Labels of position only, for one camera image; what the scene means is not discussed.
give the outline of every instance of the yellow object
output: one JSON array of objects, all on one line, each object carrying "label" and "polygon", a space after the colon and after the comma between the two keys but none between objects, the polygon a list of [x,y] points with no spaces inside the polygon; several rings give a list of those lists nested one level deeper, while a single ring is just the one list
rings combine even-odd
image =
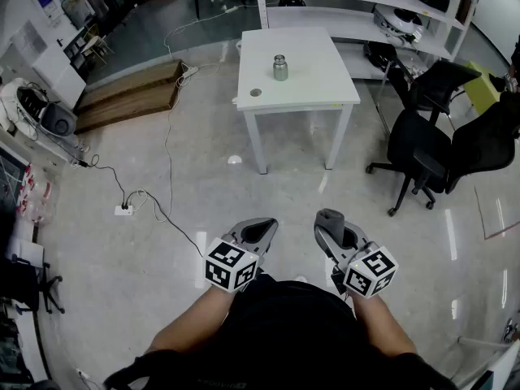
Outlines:
[{"label": "yellow object", "polygon": [[482,74],[479,78],[464,84],[464,90],[466,91],[468,98],[471,100],[471,104],[473,104],[477,113],[481,115],[484,111],[487,111],[490,106],[495,102],[499,102],[501,99],[501,94],[496,91],[495,87],[489,80],[489,74],[495,74],[473,61],[468,62],[465,67],[475,69]]}]

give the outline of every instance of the white table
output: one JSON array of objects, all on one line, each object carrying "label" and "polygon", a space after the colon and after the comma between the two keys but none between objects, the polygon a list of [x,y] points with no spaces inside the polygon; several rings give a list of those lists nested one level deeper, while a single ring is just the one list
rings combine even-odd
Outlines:
[{"label": "white table", "polygon": [[[287,61],[286,81],[273,77],[277,54]],[[267,173],[267,165],[255,115],[342,110],[325,164],[332,169],[352,106],[359,102],[350,74],[325,28],[273,28],[242,33],[236,108],[244,112],[261,174]]]}]

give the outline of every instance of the chair armrest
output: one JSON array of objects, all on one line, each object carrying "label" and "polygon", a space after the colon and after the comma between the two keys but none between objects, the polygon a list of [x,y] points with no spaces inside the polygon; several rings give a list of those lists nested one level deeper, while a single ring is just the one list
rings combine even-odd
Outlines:
[{"label": "chair armrest", "polygon": [[433,101],[430,97],[428,97],[425,93],[422,94],[423,97],[425,97],[431,104],[436,106],[439,110],[441,110],[446,115],[449,115],[449,110],[446,110],[444,107],[442,107],[438,102]]},{"label": "chair armrest", "polygon": [[439,162],[437,162],[432,156],[428,153],[424,152],[419,148],[414,149],[414,159],[415,161],[421,165],[424,171],[429,172],[436,178],[442,179],[444,178],[444,174],[446,173],[446,169]]}]

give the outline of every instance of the power strip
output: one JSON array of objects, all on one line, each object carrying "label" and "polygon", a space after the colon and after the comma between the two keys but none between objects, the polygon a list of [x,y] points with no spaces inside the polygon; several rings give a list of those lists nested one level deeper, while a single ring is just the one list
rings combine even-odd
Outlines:
[{"label": "power strip", "polygon": [[121,205],[117,205],[114,210],[114,215],[129,217],[133,214],[133,206],[129,205],[126,210]]},{"label": "power strip", "polygon": [[191,67],[191,68],[188,68],[188,70],[182,74],[182,77],[184,79],[188,78],[189,76],[192,76],[193,74],[196,74],[198,72],[198,67]]}]

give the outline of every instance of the person's arm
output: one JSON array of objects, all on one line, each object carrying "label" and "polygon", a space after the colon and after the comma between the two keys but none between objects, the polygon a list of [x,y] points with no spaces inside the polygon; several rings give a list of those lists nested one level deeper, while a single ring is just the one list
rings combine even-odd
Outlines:
[{"label": "person's arm", "polygon": [[356,318],[363,324],[369,342],[388,357],[403,353],[417,353],[414,343],[406,335],[379,296],[365,299],[352,293]]},{"label": "person's arm", "polygon": [[234,298],[234,293],[211,286],[188,310],[155,336],[146,352],[174,349],[187,353],[196,348],[218,331]]}]

